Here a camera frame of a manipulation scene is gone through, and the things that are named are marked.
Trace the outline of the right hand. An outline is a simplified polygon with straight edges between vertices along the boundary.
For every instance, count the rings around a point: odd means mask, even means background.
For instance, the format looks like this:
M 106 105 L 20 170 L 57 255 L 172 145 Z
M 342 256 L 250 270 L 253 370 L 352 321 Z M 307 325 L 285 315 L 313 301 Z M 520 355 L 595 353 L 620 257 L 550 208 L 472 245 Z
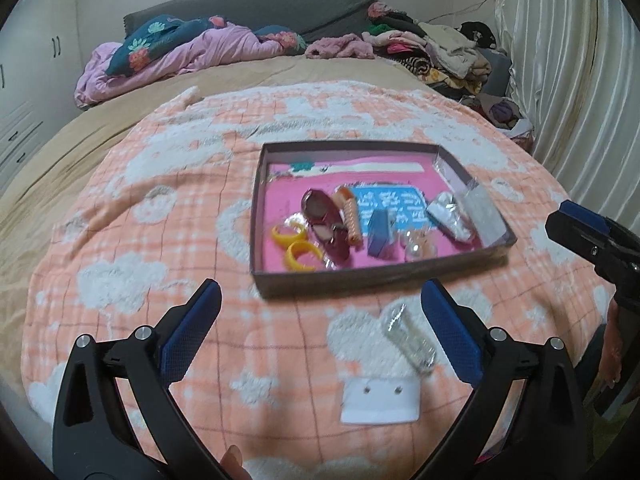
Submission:
M 599 377 L 608 388 L 613 388 L 620 380 L 623 346 L 623 338 L 620 333 L 620 307 L 612 299 L 608 306 L 599 364 Z

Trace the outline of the left hand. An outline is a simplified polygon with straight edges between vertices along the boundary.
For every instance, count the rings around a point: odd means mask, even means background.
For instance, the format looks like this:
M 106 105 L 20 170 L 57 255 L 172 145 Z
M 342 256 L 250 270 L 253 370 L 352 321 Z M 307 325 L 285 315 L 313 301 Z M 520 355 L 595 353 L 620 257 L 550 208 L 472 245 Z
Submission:
M 232 480 L 252 480 L 248 471 L 243 467 L 241 450 L 235 444 L 228 447 L 219 463 Z

